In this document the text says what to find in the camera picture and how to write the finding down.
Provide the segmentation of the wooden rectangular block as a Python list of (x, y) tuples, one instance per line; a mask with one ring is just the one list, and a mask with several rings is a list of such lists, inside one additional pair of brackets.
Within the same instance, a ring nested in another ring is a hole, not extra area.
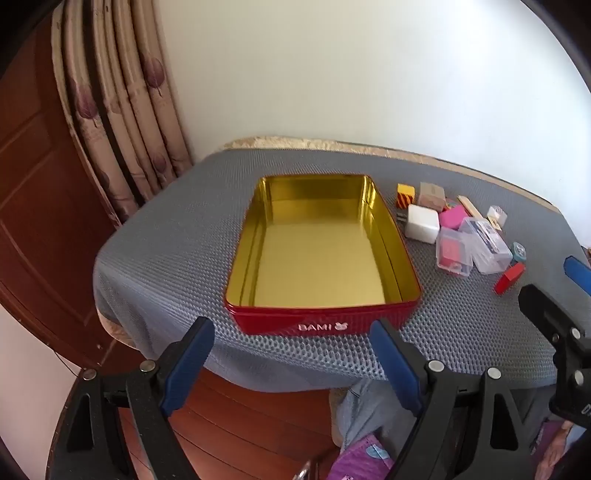
[(500, 224), (498, 223), (497, 219), (494, 216), (487, 216), (487, 217), (483, 216), (481, 214), (481, 212), (476, 208), (476, 206), (472, 203), (472, 201), (468, 197), (463, 196), (463, 195), (459, 195), (457, 197), (457, 199), (471, 217), (481, 219), (481, 220), (487, 219), (488, 222), (496, 230), (498, 230), (498, 231), (502, 230), (502, 227), (500, 226)]

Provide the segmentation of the red wooden block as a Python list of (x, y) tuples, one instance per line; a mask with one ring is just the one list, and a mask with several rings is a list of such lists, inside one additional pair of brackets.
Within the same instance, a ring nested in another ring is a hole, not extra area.
[(499, 278), (494, 286), (494, 291), (497, 295), (503, 295), (507, 290), (520, 279), (525, 272), (526, 267), (523, 263), (517, 262), (509, 267), (503, 275)]

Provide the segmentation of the beige patterned curtain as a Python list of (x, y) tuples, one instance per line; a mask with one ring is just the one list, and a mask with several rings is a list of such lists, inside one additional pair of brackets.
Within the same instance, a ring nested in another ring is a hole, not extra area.
[(74, 147), (115, 225), (193, 165), (150, 1), (62, 1), (54, 77)]

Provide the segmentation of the purple patterned bag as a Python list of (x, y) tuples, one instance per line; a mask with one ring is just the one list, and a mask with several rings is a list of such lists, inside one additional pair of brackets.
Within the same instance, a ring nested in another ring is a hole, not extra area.
[(328, 480), (384, 480), (394, 460), (374, 434), (349, 445), (329, 470)]

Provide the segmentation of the brown cardboard box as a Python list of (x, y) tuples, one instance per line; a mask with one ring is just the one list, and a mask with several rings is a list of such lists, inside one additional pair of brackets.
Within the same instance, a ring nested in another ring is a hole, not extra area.
[(419, 206), (442, 212), (446, 207), (445, 189), (439, 185), (422, 182), (417, 200)]

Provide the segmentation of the white power adapter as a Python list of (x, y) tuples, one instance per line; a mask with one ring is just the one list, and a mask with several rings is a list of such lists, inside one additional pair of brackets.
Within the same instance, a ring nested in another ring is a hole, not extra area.
[(439, 213), (436, 210), (411, 204), (397, 210), (397, 218), (403, 223), (408, 239), (434, 244), (440, 232)]

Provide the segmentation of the red gold tin box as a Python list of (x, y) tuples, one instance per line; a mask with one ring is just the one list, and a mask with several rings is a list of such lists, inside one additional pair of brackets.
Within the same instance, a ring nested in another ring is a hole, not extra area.
[(402, 328), (422, 288), (376, 183), (359, 174), (259, 179), (224, 303), (246, 335), (365, 334)]

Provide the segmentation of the clear box with red card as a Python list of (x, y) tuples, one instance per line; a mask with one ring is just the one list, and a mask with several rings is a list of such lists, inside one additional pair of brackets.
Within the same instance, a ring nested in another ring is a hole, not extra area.
[(436, 265), (456, 276), (471, 274), (473, 257), (464, 233), (446, 227), (440, 229), (436, 240)]

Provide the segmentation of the dark red wooden door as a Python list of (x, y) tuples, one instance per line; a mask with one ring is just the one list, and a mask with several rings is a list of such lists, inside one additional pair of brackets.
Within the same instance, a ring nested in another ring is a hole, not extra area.
[(50, 31), (45, 17), (1, 77), (1, 304), (60, 355), (98, 368), (115, 341), (92, 271), (114, 224), (66, 124)]

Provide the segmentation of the yellow striped cube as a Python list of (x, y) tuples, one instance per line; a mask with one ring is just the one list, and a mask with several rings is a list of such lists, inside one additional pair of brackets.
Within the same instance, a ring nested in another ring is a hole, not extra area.
[(399, 183), (397, 185), (396, 207), (401, 210), (407, 209), (415, 202), (416, 189), (412, 185)]

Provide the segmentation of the pink eraser block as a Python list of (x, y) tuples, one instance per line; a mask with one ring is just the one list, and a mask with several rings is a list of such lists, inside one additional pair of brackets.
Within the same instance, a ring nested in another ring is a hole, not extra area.
[(439, 214), (440, 226), (451, 230), (458, 230), (465, 218), (469, 218), (469, 214), (462, 205), (456, 205)]

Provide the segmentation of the clear box with blue label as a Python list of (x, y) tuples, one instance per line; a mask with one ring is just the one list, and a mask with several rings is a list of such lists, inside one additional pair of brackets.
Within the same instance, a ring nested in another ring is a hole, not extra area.
[(459, 231), (464, 235), (473, 262), (481, 274), (502, 273), (509, 268), (513, 254), (488, 220), (467, 217)]

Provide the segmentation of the grey trouser leg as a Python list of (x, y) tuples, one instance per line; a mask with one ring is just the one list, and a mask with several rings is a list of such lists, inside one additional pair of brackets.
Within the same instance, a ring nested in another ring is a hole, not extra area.
[(341, 452), (374, 434), (396, 459), (415, 425), (388, 382), (360, 380), (348, 388), (329, 390), (332, 440)]

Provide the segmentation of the teal cartoon keychain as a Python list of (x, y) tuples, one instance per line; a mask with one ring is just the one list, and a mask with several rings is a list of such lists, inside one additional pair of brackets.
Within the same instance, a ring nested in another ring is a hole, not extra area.
[(513, 255), (513, 263), (525, 263), (527, 261), (527, 252), (521, 243), (513, 242), (511, 252)]

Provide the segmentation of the gold satin tablecloth edge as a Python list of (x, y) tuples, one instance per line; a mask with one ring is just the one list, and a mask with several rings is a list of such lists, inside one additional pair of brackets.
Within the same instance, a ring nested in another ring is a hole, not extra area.
[(429, 155), (409, 152), (405, 150), (386, 148), (381, 146), (365, 145), (358, 143), (342, 142), (337, 140), (324, 140), (324, 139), (307, 139), (307, 138), (296, 138), (296, 137), (283, 137), (283, 136), (252, 136), (245, 137), (231, 142), (225, 143), (221, 148), (217, 149), (217, 152), (226, 150), (314, 150), (314, 151), (329, 151), (329, 152), (341, 152), (351, 153), (356, 155), (370, 155), (390, 159), (399, 159), (407, 162), (427, 165), (431, 167), (440, 168), (443, 170), (455, 172), (465, 176), (477, 178), (485, 182), (497, 185), (513, 193), (519, 194), (538, 205), (541, 205), (548, 210), (555, 213), (561, 213), (561, 211), (553, 205), (551, 202), (544, 198), (522, 188), (507, 182), (503, 179), (494, 177), (493, 175), (483, 173), (476, 169), (455, 164), (441, 160)]

